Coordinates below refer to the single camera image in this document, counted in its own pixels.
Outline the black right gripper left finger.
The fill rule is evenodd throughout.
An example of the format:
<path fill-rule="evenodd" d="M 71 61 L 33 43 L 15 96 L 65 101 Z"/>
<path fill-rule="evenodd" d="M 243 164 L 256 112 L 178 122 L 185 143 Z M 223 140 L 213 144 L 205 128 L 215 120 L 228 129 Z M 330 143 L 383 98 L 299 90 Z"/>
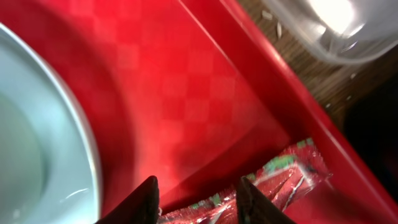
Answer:
<path fill-rule="evenodd" d="M 152 175 L 96 224 L 156 224 L 159 218 L 159 184 Z"/>

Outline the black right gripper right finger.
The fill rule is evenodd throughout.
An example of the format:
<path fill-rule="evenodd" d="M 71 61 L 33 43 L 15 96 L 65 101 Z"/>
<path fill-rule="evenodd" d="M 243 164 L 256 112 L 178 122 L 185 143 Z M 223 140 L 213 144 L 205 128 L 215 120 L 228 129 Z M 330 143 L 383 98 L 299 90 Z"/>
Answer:
<path fill-rule="evenodd" d="M 239 224 L 295 224 L 246 177 L 236 185 Z"/>

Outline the red snack wrapper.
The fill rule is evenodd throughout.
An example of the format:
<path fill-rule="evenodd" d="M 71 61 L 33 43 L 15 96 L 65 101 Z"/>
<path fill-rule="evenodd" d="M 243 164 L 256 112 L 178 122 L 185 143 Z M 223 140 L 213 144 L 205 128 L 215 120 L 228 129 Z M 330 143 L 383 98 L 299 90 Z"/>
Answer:
<path fill-rule="evenodd" d="M 280 211 L 331 176 L 313 139 L 285 148 L 246 177 Z M 162 215 L 158 223 L 237 223 L 236 190 L 229 187 L 193 205 Z"/>

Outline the light blue plate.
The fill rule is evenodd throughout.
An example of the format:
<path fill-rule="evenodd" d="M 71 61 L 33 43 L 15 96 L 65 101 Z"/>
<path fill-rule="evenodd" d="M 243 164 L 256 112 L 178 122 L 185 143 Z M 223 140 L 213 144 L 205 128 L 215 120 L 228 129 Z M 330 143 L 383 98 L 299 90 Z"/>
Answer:
<path fill-rule="evenodd" d="M 1 26 L 1 222 L 95 223 L 101 203 L 98 150 L 79 102 Z"/>

